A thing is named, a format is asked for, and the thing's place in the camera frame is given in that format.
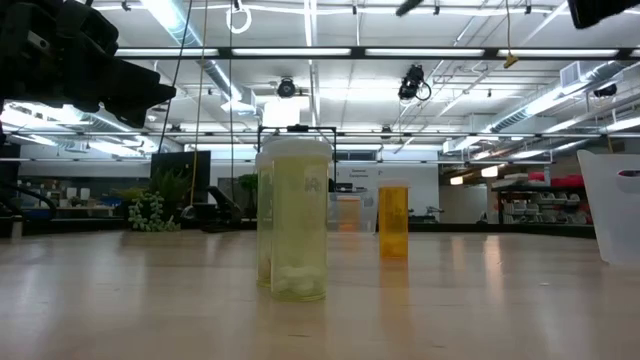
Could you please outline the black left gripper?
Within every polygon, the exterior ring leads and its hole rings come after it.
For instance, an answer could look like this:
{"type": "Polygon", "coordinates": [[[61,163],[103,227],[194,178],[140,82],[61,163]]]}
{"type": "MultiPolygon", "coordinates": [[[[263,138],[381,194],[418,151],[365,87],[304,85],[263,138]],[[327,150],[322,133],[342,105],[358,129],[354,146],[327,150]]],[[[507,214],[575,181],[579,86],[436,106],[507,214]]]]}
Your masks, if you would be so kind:
{"type": "Polygon", "coordinates": [[[90,2],[1,3],[1,100],[82,111],[99,107],[142,128],[176,88],[159,73],[114,58],[119,32],[90,2]]]}

